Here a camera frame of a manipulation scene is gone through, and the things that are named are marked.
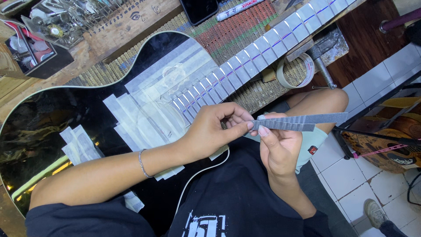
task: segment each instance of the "guitar soundhole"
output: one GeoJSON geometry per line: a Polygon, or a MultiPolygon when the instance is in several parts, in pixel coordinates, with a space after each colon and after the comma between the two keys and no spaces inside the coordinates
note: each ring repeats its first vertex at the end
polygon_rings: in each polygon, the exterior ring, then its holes
{"type": "MultiPolygon", "coordinates": [[[[387,144],[387,147],[392,147],[392,146],[396,146],[396,145],[397,145],[396,143],[388,143],[387,144]]],[[[405,147],[394,149],[393,151],[395,151],[397,153],[400,153],[400,154],[402,154],[404,156],[409,156],[410,155],[410,152],[405,147]]]]}

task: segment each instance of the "shoe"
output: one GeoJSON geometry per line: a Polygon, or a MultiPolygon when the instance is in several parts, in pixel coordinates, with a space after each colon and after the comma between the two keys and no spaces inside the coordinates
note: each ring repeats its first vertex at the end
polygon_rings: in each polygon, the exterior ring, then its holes
{"type": "Polygon", "coordinates": [[[368,216],[371,225],[376,229],[379,229],[381,224],[387,221],[386,214],[384,214],[383,210],[373,199],[367,199],[365,201],[364,212],[368,216]]]}

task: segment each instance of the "fingernail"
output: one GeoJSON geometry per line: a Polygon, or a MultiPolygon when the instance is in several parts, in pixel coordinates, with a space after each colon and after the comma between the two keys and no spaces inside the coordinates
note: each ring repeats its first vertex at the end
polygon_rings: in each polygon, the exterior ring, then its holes
{"type": "Polygon", "coordinates": [[[252,129],[253,127],[254,127],[254,123],[253,122],[251,122],[251,121],[247,122],[247,128],[249,130],[252,129]]]}
{"type": "Polygon", "coordinates": [[[268,135],[268,132],[265,130],[265,127],[262,125],[259,125],[259,129],[258,129],[259,135],[261,137],[265,137],[268,135]]]}

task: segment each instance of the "silver bracelet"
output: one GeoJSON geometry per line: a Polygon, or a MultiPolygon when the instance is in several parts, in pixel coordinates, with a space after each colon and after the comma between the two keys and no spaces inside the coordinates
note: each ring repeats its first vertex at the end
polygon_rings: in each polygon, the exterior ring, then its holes
{"type": "Polygon", "coordinates": [[[146,174],[145,169],[143,168],[142,161],[141,161],[141,159],[140,159],[140,155],[142,154],[142,152],[143,152],[144,150],[146,150],[146,149],[142,149],[142,150],[140,150],[140,152],[139,152],[139,163],[140,163],[140,167],[142,167],[143,174],[144,174],[146,177],[148,177],[148,178],[152,178],[152,176],[149,176],[148,174],[146,174]]]}

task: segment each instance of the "rubber mat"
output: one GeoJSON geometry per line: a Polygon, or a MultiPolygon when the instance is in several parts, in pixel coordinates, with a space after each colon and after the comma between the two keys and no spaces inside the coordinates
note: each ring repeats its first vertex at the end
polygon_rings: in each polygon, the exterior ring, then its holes
{"type": "MultiPolygon", "coordinates": [[[[240,0],[231,0],[221,4],[219,12],[230,9],[241,2],[240,0]]],[[[221,65],[262,36],[265,33],[264,26],[275,17],[277,17],[277,13],[270,0],[263,1],[222,22],[218,22],[214,15],[198,26],[192,26],[185,13],[182,12],[110,64],[99,62],[66,85],[101,86],[120,80],[133,64],[142,44],[155,33],[166,30],[180,31],[193,37],[206,49],[215,62],[221,65]]],[[[276,70],[278,62],[279,60],[275,61],[270,67],[276,70]]],[[[298,85],[302,79],[297,78],[299,77],[289,76],[287,80],[292,85],[298,85]]],[[[236,102],[254,113],[288,90],[277,80],[267,83],[263,83],[261,80],[252,81],[238,89],[226,101],[236,102]]]]}

